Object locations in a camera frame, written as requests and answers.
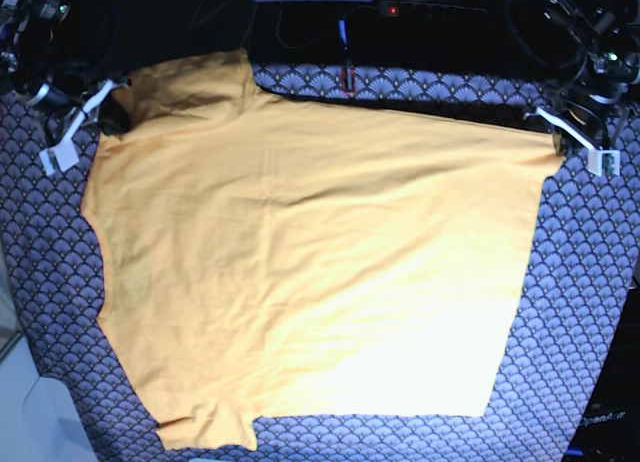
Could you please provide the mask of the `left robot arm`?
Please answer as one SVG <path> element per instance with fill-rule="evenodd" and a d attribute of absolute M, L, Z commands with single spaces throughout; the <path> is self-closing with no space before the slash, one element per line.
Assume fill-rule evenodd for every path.
<path fill-rule="evenodd" d="M 533 111 L 551 128 L 558 154 L 583 149 L 587 169 L 617 176 L 621 153 L 610 130 L 613 111 L 639 84 L 639 0 L 502 0 L 506 29 L 521 53 L 549 77 Z"/>

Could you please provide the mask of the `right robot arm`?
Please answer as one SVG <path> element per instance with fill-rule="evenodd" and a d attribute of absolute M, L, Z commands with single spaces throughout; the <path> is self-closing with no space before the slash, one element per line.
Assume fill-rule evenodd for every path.
<path fill-rule="evenodd" d="M 77 45 L 82 0 L 1 0 L 1 93 L 35 112 L 44 142 L 39 158 L 46 175 L 79 162 L 74 136 L 82 129 L 120 135 L 130 117 L 113 96 L 131 79 L 103 67 L 113 48 L 109 19 L 103 49 Z"/>

